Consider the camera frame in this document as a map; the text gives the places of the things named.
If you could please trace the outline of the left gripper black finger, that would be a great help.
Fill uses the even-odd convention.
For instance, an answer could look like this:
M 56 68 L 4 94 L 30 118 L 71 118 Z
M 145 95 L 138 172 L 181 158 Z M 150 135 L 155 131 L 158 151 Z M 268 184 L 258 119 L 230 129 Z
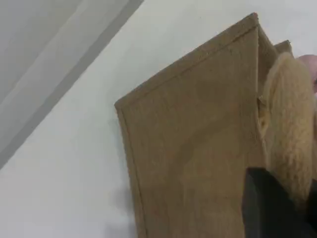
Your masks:
M 317 181 L 312 181 L 307 206 L 307 221 L 311 226 L 317 225 Z
M 247 238 L 315 238 L 317 226 L 300 214 L 282 185 L 264 168 L 247 168 L 242 197 Z

